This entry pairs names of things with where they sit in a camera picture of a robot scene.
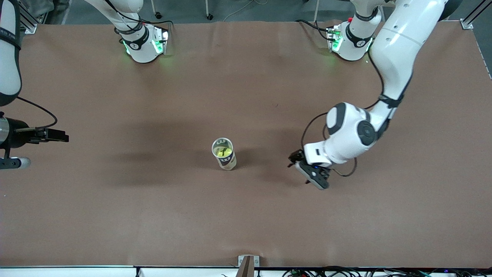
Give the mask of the clear printed tennis ball can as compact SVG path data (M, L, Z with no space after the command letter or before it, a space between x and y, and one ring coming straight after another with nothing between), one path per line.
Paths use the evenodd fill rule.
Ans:
M214 154L214 148L215 147L218 147L218 146L221 146L221 145L231 147L233 149L233 154L231 156L228 156L225 159L219 159L218 157L216 157L215 154ZM235 168L235 166L237 164L237 159L236 159L236 156L235 156L233 144L232 144L232 142L228 138L226 138L226 137L220 137L220 138L216 139L214 141L214 143L212 144L212 146L211 146L211 152L215 156L218 164L220 165L220 167L222 169L224 169L224 170L232 170L232 169Z

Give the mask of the aluminium frame profile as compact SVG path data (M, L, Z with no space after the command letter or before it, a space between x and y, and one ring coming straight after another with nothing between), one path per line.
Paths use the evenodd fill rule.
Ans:
M19 4L20 25L24 29L25 34L35 34L39 21L30 14L28 9L23 5L21 0L17 0Z
M473 22L476 20L489 6L492 5L492 0L482 0L465 18L460 19L464 30L473 29Z

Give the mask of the white table edge rail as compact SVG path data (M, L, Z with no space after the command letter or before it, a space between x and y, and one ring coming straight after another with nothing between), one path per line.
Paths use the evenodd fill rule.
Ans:
M259 269L261 277L492 277L492 270ZM234 268L0 267L0 277L236 277Z

